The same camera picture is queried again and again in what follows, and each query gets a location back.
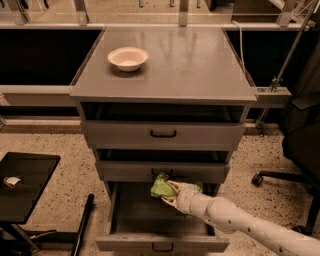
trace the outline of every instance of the white bowl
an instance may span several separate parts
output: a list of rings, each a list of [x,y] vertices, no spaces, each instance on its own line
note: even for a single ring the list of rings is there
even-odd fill
[[[137,70],[148,57],[148,53],[140,48],[123,47],[110,52],[108,60],[121,71],[132,72]]]

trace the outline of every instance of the gray cabinet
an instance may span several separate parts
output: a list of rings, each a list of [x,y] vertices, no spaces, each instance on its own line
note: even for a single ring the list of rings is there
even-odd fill
[[[146,50],[139,70],[120,72],[108,53]],[[214,195],[256,101],[221,29],[111,26],[86,63],[71,97],[96,169],[112,202],[100,250],[223,252],[228,240],[179,214],[150,188],[161,172],[202,182]]]

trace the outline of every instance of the white object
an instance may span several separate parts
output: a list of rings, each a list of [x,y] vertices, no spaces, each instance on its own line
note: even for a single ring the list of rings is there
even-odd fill
[[[187,215],[198,217],[224,233],[241,231],[260,242],[277,255],[318,256],[320,241],[255,217],[230,200],[210,197],[193,184],[167,181],[178,192],[176,198],[162,198]]]
[[[21,179],[17,177],[6,177],[3,180],[3,183],[6,184],[8,187],[13,188]]]
[[[137,70],[148,57],[148,53],[140,48],[123,47],[110,52],[108,60],[121,71],[132,72]]]

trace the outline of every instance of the cabinet top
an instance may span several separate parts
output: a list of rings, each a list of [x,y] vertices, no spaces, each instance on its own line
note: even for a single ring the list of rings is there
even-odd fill
[[[134,72],[108,62],[120,47],[149,59]],[[256,101],[225,33],[213,27],[107,27],[75,86],[80,101],[249,104]]]

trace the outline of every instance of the drawer handle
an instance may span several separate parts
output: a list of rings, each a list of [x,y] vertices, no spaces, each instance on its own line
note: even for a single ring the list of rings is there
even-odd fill
[[[152,250],[154,252],[172,252],[173,251],[173,243],[171,243],[171,248],[169,248],[169,249],[160,249],[160,250],[155,249],[154,243],[152,243]]]
[[[169,135],[159,135],[159,134],[155,134],[153,130],[151,130],[150,135],[151,137],[154,137],[154,138],[174,138],[177,136],[177,131],[175,130],[173,134],[169,134]]]
[[[166,175],[171,176],[173,174],[173,169],[159,169],[159,171],[157,171],[157,169],[152,168],[151,169],[151,173],[152,175],[156,175],[158,176],[160,173],[164,173]]]

